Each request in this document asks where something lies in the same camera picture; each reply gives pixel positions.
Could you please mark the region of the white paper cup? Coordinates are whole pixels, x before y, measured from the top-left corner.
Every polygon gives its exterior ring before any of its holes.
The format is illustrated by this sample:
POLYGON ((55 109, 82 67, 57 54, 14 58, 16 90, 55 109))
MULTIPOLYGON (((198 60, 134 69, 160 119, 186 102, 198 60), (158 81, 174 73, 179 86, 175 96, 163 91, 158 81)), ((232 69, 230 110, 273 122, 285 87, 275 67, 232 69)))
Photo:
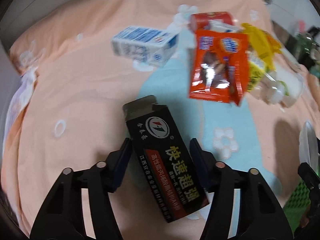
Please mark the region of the white paper cup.
POLYGON ((302 80, 284 68, 265 73, 250 91, 256 99, 272 105, 292 107, 303 91, 302 80))

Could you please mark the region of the black printed carton box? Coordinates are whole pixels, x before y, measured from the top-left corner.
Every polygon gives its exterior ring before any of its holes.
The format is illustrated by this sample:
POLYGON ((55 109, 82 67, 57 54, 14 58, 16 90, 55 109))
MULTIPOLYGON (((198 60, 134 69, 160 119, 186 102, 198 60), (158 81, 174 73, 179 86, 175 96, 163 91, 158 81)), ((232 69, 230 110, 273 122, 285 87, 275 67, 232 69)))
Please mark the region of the black printed carton box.
POLYGON ((144 176, 167 223, 208 205, 188 149, 166 105, 154 95, 123 106, 144 176))

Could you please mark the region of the yellow snack wrapper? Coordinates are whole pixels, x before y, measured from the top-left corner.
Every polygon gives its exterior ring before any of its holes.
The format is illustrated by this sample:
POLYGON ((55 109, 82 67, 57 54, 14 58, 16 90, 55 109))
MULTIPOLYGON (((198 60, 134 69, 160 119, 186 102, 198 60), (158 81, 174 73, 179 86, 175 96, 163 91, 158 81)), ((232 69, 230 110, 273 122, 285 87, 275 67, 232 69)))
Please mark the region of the yellow snack wrapper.
POLYGON ((268 32, 249 23, 242 23, 241 27, 241 32, 247 35, 249 41, 247 91, 251 92, 265 74, 275 70, 273 57, 275 54, 281 54, 281 44, 268 32))

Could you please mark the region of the orange Ovaltine snack wrapper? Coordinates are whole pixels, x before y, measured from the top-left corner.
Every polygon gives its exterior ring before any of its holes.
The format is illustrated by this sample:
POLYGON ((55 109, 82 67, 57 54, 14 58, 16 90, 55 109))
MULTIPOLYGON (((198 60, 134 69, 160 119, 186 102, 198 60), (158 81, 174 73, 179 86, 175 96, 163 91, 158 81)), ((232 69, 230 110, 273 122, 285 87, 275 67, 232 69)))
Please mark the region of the orange Ovaltine snack wrapper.
POLYGON ((239 106, 249 82, 248 36, 198 29, 189 98, 239 106))

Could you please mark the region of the red cartoon paper cup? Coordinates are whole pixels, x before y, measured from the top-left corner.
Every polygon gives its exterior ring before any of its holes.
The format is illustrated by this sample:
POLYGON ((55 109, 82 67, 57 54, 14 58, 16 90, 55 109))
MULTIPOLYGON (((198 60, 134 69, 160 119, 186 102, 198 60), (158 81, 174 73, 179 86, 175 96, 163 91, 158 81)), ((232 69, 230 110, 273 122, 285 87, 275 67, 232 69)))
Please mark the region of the red cartoon paper cup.
POLYGON ((211 24, 215 22, 234 25, 231 14, 226 11, 203 12, 190 16, 190 28, 193 32, 197 31, 197 29, 209 30, 211 24))

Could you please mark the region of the green perforated waste basket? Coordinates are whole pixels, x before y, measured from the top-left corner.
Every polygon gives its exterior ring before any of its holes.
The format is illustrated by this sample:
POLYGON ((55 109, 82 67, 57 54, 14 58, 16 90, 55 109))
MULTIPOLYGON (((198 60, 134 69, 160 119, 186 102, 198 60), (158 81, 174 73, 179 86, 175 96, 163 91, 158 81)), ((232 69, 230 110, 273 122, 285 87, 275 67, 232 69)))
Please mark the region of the green perforated waste basket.
POLYGON ((292 233, 298 228, 304 212, 310 205, 309 192, 304 181, 301 180, 283 207, 292 233))

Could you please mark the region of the peach flower-pattern towel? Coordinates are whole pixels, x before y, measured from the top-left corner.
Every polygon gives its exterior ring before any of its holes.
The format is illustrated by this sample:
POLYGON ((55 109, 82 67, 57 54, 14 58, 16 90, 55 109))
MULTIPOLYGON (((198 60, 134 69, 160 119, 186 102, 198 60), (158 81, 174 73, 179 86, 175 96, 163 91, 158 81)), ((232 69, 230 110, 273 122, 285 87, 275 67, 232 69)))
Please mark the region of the peach flower-pattern towel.
POLYGON ((258 168, 281 203, 299 176, 299 134, 319 130, 319 107, 308 86, 288 109, 245 96, 240 106, 190 99, 195 37, 188 9, 227 11, 239 22, 271 32, 263 0, 75 0, 23 33, 10 59, 24 86, 9 109, 1 184, 23 233, 29 234, 49 189, 65 167, 89 168, 117 150, 127 135, 122 106, 155 95, 168 106, 185 143, 232 168, 258 168), (179 33, 163 67, 114 55, 113 35, 140 25, 179 33))

